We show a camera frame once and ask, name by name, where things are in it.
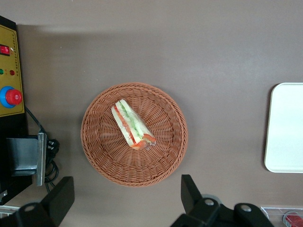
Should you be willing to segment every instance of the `brown table surface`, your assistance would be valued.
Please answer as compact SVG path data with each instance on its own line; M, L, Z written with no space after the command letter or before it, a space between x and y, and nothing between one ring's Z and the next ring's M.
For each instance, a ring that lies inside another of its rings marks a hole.
M1 0L0 15L18 24L25 103L61 143L59 178L74 176L62 227L169 226L184 211L182 174L230 208L303 206L303 174L264 166L270 92L303 82L303 1ZM174 98L189 130L179 168L146 188L98 174L80 140L94 97L131 81ZM32 185L9 205L45 194Z

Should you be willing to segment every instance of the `red emergency stop button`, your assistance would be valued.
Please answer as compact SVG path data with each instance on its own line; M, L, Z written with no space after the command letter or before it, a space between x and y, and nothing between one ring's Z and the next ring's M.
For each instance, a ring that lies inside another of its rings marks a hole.
M18 105L22 102L22 94L16 89L10 89L6 92L5 99L10 105Z

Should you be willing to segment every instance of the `tomato slice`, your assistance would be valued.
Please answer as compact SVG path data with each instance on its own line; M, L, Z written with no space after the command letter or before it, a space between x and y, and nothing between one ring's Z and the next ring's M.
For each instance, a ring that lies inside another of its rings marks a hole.
M143 138L143 139L148 139L148 140L149 140L150 142L152 142L152 143L156 142L156 138L152 137L152 136L149 135L149 134L144 134L142 138Z
M133 136L133 134L132 134L132 131L131 131L130 127L128 126L128 124L127 124L126 120L123 118L123 116L120 114L120 112L119 112L117 106L115 106L114 108L115 108L115 111L116 111L118 117L120 118L120 120L121 120L121 122L122 122L122 125L125 127L127 133L129 134L129 136L131 137L131 139L132 139L132 141L133 141L133 143L134 143L134 145L135 145L135 144L136 144L136 141L134 140L134 136Z
M139 150L139 149L145 148L146 145L147 145L147 144L146 144L146 141L141 140L139 143L133 144L133 145L131 145L130 147L131 147L131 148L134 148L135 150Z

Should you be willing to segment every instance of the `yellow control panel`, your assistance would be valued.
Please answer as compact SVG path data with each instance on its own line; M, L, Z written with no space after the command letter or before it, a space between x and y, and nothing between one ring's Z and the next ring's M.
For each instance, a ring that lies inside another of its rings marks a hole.
M16 31L0 25L0 117L24 113Z

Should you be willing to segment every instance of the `wicker basket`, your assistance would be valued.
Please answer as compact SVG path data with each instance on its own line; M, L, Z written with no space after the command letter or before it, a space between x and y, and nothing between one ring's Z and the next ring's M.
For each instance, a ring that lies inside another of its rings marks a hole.
M149 150L130 148L111 107L124 99L145 121L157 139ZM91 165L107 179L142 187L168 177L187 148L187 125L176 102L160 89L143 83L110 87L89 105L83 117L81 140Z

